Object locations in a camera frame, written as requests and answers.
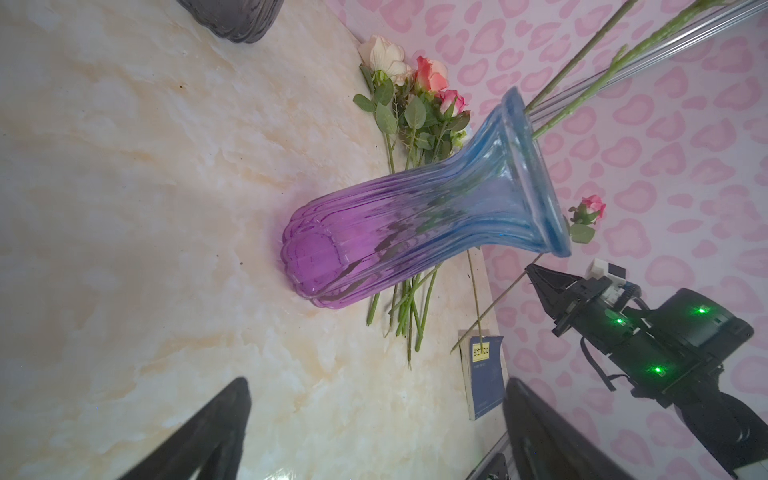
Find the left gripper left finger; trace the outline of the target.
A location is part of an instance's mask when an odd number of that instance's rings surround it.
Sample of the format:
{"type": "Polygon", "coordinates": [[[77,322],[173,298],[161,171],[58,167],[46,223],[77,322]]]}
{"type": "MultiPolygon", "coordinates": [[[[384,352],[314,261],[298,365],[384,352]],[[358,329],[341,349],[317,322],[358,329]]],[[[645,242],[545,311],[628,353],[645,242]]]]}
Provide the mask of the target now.
{"type": "Polygon", "coordinates": [[[124,479],[235,479],[252,406],[245,378],[230,382],[124,479]]]}

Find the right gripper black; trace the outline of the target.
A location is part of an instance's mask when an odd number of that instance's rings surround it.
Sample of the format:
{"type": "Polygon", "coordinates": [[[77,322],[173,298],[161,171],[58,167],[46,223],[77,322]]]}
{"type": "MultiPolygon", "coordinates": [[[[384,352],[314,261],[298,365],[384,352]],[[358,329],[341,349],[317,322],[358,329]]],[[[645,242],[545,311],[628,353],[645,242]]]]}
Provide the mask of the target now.
{"type": "Polygon", "coordinates": [[[604,310],[621,312],[639,296],[639,286],[611,275],[578,277],[534,263],[525,267],[541,305],[555,322],[552,333],[562,336],[572,328],[587,307],[601,300],[604,310]]]}

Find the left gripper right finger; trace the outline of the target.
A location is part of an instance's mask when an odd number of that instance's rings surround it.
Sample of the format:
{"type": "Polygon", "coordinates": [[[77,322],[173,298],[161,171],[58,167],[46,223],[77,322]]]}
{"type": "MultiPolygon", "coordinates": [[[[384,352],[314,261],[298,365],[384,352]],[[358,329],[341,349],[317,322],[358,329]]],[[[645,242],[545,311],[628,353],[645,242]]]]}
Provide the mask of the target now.
{"type": "Polygon", "coordinates": [[[518,378],[507,382],[503,412],[521,479],[633,479],[518,378]]]}

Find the hot pink rose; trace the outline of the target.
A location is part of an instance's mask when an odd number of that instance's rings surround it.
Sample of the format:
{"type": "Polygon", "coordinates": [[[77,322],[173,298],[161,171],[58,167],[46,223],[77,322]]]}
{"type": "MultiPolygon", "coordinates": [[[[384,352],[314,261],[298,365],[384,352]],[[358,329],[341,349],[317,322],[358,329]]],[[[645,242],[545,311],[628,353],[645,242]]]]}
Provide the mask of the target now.
{"type": "MultiPolygon", "coordinates": [[[[596,224],[603,218],[605,209],[606,204],[598,195],[583,197],[578,205],[570,207],[568,209],[568,212],[571,213],[571,217],[568,220],[568,234],[571,241],[577,244],[590,243],[596,234],[596,224]]],[[[470,334],[478,333],[479,336],[482,336],[482,320],[520,283],[524,276],[525,273],[521,272],[505,290],[493,299],[491,304],[484,311],[478,314],[475,322],[466,332],[459,336],[456,343],[452,346],[450,350],[451,353],[453,353],[470,334]]]]}

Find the magenta pink rose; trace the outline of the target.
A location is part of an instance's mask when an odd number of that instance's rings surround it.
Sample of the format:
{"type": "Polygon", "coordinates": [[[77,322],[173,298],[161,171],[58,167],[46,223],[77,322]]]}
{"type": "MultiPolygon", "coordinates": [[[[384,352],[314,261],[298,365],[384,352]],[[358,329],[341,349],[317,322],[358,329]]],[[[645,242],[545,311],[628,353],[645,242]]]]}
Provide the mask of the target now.
{"type": "MultiPolygon", "coordinates": [[[[464,110],[464,106],[466,104],[465,98],[462,97],[456,90],[445,90],[443,93],[439,93],[437,95],[437,98],[441,101],[441,103],[448,102],[446,107],[440,106],[440,112],[443,115],[446,115],[448,118],[451,118],[455,115],[459,115],[464,110]]],[[[429,283],[428,283],[426,294],[423,300],[420,321],[417,325],[417,336],[414,344],[415,352],[420,352],[422,348],[428,314],[430,310],[431,297],[433,294],[433,289],[436,283],[437,274],[440,266],[441,264],[438,264],[425,277],[425,279],[428,280],[429,283]]]]}

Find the purple blue glass vase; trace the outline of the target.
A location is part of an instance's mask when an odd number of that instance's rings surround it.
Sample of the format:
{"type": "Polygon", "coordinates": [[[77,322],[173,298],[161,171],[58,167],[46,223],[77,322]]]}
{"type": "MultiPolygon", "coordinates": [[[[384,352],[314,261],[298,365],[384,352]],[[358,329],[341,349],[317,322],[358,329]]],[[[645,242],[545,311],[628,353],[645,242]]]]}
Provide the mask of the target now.
{"type": "Polygon", "coordinates": [[[283,232],[280,257],[298,295],[339,309],[484,245],[571,253],[517,89],[450,158],[300,207],[283,232]]]}

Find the pink white rose with bud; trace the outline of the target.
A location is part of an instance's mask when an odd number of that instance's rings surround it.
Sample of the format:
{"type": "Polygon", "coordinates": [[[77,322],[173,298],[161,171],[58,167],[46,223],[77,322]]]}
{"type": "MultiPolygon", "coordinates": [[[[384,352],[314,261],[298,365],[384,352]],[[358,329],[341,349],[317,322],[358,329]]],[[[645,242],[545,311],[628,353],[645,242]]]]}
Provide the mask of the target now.
{"type": "Polygon", "coordinates": [[[631,50],[628,50],[626,46],[622,47],[611,60],[610,66],[607,68],[607,70],[573,102],[567,105],[546,124],[538,128],[533,133],[532,138],[534,140],[538,139],[540,136],[555,127],[562,120],[572,115],[582,106],[584,102],[595,96],[621,69],[626,67],[632,61],[636,60],[647,50],[670,38],[673,34],[685,27],[696,16],[711,8],[722,6],[724,4],[726,4],[726,1],[696,0],[688,7],[683,9],[680,13],[678,13],[673,19],[668,21],[663,27],[634,46],[631,50]]]}

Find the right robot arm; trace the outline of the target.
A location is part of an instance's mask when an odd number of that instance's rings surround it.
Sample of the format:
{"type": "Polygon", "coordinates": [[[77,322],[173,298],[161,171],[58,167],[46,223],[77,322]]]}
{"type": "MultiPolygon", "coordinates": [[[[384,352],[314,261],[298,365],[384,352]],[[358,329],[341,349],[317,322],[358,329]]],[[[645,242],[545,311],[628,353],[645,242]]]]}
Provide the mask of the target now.
{"type": "Polygon", "coordinates": [[[583,276],[534,263],[525,273],[554,321],[553,334],[576,331],[585,359],[609,390],[617,376],[600,367],[592,349],[619,368],[633,397],[674,407],[731,478],[743,479],[766,461],[766,422],[719,386],[725,360],[754,335],[748,322],[688,288],[652,309],[625,268],[601,259],[583,276]]]}

